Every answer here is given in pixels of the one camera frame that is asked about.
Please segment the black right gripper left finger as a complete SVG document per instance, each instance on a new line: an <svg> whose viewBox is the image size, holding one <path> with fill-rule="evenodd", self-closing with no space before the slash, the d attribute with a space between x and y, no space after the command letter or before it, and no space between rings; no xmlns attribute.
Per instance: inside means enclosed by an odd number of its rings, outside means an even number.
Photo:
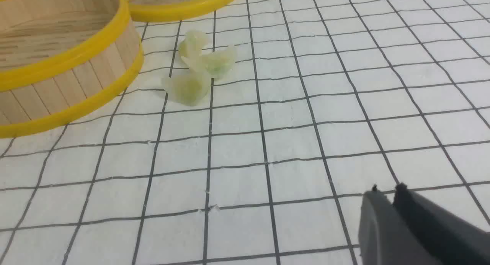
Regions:
<svg viewBox="0 0 490 265"><path fill-rule="evenodd" d="M390 200L374 185L362 197L358 231L364 265L439 265L411 233Z"/></svg>

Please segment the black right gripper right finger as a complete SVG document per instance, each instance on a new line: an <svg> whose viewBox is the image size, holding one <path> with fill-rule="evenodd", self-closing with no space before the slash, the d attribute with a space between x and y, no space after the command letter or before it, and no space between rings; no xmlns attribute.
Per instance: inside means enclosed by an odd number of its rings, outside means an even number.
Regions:
<svg viewBox="0 0 490 265"><path fill-rule="evenodd" d="M424 249L443 265L488 265L489 232L468 223L438 204L395 187L394 208Z"/></svg>

